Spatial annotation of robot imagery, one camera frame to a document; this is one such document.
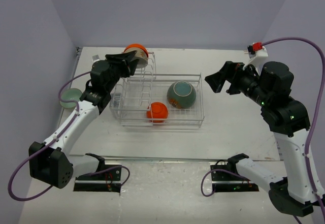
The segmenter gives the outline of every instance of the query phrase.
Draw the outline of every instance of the dish rack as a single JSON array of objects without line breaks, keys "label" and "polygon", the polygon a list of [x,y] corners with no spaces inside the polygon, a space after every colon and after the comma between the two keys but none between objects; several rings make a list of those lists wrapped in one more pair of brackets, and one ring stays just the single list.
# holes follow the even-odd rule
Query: dish rack
[{"label": "dish rack", "polygon": [[[188,109],[177,109],[167,100],[168,88],[177,81],[186,81],[193,85],[197,97]],[[201,74],[157,74],[155,56],[149,53],[148,65],[136,69],[134,76],[123,78],[111,94],[110,110],[123,126],[155,126],[156,129],[178,129],[201,127],[204,120],[202,77]],[[164,103],[168,109],[168,118],[147,118],[151,103]]]}]

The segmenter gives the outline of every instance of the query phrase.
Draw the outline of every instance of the red clamp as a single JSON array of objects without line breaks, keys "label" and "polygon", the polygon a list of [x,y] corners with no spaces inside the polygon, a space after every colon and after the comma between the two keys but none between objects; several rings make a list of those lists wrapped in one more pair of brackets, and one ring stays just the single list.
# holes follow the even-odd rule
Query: red clamp
[{"label": "red clamp", "polygon": [[258,51],[258,50],[263,49],[262,42],[257,42],[255,44],[253,44],[252,46],[253,46],[253,51]]}]

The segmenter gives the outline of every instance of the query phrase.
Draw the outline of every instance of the white table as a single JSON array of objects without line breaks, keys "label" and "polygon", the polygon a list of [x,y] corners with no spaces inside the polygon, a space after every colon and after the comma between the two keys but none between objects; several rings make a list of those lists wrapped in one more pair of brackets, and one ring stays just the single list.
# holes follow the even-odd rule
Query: white table
[{"label": "white table", "polygon": [[[208,163],[125,163],[129,181],[117,193],[73,192],[73,181],[65,188],[53,188],[44,196],[26,202],[19,224],[297,224],[281,214],[266,192],[217,193],[206,198],[200,183]],[[279,175],[283,162],[261,162]],[[45,189],[33,179],[28,196]],[[211,178],[204,184],[211,191]],[[312,224],[311,216],[301,218]]]},{"label": "white table", "polygon": [[[247,62],[239,50],[148,49],[156,56],[157,73],[199,74],[203,78],[219,71],[227,60]],[[92,56],[121,53],[123,48],[84,47],[75,75],[90,71]],[[89,75],[72,83],[84,90]],[[245,153],[254,160],[279,160],[273,134],[260,116],[260,108],[244,95],[214,94],[203,81],[205,120],[194,131],[130,129],[121,126],[109,108],[90,124],[71,154],[91,152],[103,156],[228,158]],[[63,122],[70,110],[63,112]]]}]

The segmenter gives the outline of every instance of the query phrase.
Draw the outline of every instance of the wire rack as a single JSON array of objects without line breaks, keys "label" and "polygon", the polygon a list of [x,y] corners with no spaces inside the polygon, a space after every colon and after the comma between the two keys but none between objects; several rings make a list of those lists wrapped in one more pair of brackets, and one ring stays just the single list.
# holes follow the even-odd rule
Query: wire rack
[{"label": "wire rack", "polygon": [[[202,77],[200,74],[156,74],[154,54],[149,54],[148,65],[137,69],[134,76],[117,84],[112,93],[110,109],[123,126],[155,126],[156,129],[201,127],[204,120]],[[176,81],[186,81],[196,90],[196,102],[188,109],[177,109],[167,100],[167,90]],[[151,103],[167,106],[168,118],[147,118]]]}]

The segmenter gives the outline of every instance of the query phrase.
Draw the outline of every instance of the cable clip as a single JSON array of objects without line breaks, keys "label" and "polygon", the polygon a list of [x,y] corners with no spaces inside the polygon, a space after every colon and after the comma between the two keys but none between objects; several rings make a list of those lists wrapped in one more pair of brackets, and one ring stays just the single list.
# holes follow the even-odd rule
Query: cable clip
[{"label": "cable clip", "polygon": [[57,135],[56,134],[54,134],[52,138],[55,139],[56,142],[59,141],[59,139],[57,138]]},{"label": "cable clip", "polygon": [[311,155],[303,153],[303,157],[311,158]]},{"label": "cable clip", "polygon": [[315,192],[315,191],[313,191],[312,193],[313,193],[314,195],[318,195],[318,196],[320,196],[320,197],[321,197],[321,195],[320,195],[320,192],[319,192],[319,191],[316,191],[316,192]]}]

